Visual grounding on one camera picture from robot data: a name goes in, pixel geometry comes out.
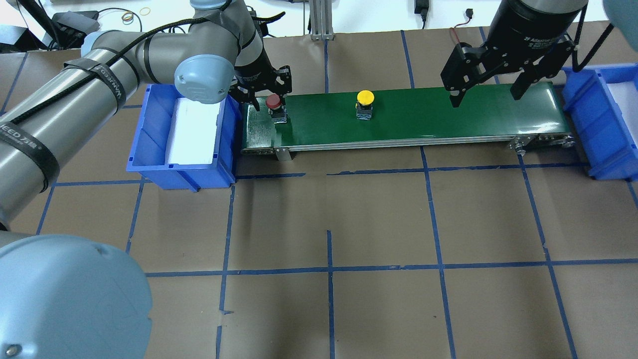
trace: blue plastic bin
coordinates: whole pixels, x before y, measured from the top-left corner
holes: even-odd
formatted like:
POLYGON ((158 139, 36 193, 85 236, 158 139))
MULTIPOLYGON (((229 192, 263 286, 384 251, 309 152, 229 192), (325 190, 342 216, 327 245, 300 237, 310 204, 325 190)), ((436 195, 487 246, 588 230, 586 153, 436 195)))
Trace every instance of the blue plastic bin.
POLYGON ((638 64, 592 66, 579 73, 564 70, 565 110, 571 113, 587 152, 590 176, 597 180, 638 180, 638 149, 608 87, 633 82, 638 88, 638 64))
POLYGON ((167 164, 166 146, 175 100, 183 97, 173 85, 150 85, 146 89, 126 170, 139 172, 165 190, 224 188, 235 183, 233 144, 241 118, 239 104, 227 97, 219 108, 217 136, 211 164, 167 164))

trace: yellow push button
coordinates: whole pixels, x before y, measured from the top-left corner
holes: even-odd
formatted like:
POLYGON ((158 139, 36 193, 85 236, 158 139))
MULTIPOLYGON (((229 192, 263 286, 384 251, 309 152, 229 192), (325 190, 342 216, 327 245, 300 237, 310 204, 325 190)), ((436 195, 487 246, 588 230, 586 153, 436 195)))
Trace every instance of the yellow push button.
POLYGON ((372 91, 363 90, 357 95, 357 101, 363 106, 370 106, 375 101, 375 94, 372 91))

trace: metal bracket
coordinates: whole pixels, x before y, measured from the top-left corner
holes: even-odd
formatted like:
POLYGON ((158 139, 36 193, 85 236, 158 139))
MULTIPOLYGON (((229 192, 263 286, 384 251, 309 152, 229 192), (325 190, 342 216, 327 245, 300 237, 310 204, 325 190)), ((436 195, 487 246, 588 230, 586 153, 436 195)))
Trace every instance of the metal bracket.
POLYGON ((310 38, 334 40, 332 0, 310 0, 310 38))
POLYGON ((536 135, 515 136, 507 146, 516 151, 517 155, 525 156, 527 151, 524 147, 527 146, 534 138, 536 138, 536 135))
POLYGON ((277 159, 280 161, 292 161, 292 156, 287 147, 275 148, 275 155, 277 155, 277 159))

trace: red push button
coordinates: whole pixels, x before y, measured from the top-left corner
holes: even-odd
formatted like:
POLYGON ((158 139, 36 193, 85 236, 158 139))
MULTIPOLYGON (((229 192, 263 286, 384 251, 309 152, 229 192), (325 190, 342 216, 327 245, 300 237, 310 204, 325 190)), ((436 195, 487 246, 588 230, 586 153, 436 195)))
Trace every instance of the red push button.
POLYGON ((273 93, 272 95, 268 96, 268 98, 266 98, 266 106, 271 110, 280 108, 281 97, 279 97, 279 95, 277 95, 276 93, 273 93))

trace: black strap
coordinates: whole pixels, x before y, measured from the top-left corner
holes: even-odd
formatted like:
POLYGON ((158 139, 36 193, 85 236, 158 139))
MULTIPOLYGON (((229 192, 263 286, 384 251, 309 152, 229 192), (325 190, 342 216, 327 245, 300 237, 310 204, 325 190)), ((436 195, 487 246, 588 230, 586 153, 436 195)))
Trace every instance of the black strap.
MULTIPOLYGON (((106 47, 106 46, 94 47, 93 50, 106 50, 106 51, 113 52, 113 54, 117 54, 119 52, 117 50, 111 49, 110 47, 106 47)), ((121 59, 124 60, 124 62, 128 63, 128 66, 131 67, 131 70, 133 70, 133 72, 135 72, 135 78, 137 79, 137 83, 139 84, 140 83, 140 74, 137 72, 137 68, 135 67, 135 65, 133 65, 131 60, 129 60, 126 55, 122 56, 121 59)))
POLYGON ((155 36, 155 34, 150 35, 148 39, 144 40, 144 52, 142 53, 142 57, 144 57, 144 66, 146 67, 146 73, 149 74, 149 77, 153 82, 159 84, 160 82, 155 77, 155 74, 153 74, 153 70, 151 68, 151 59, 149 58, 149 51, 151 49, 151 40, 153 39, 153 36, 155 36))
POLYGON ((17 125, 10 122, 0 123, 0 139, 27 155, 40 168, 44 175, 40 193, 46 191, 49 183, 60 174, 60 164, 51 150, 17 125))
POLYGON ((204 16, 206 20, 221 26, 237 39, 237 53, 241 51, 241 29, 239 25, 222 11, 213 11, 204 16))
POLYGON ((117 76, 111 71, 111 69, 104 64, 101 64, 95 60, 82 57, 80 59, 67 61, 64 63, 64 69, 78 68, 80 70, 94 72, 98 74, 102 82, 104 82, 108 88, 113 92, 113 96, 117 101, 117 110, 124 107, 126 103, 126 91, 122 82, 117 79, 117 76))

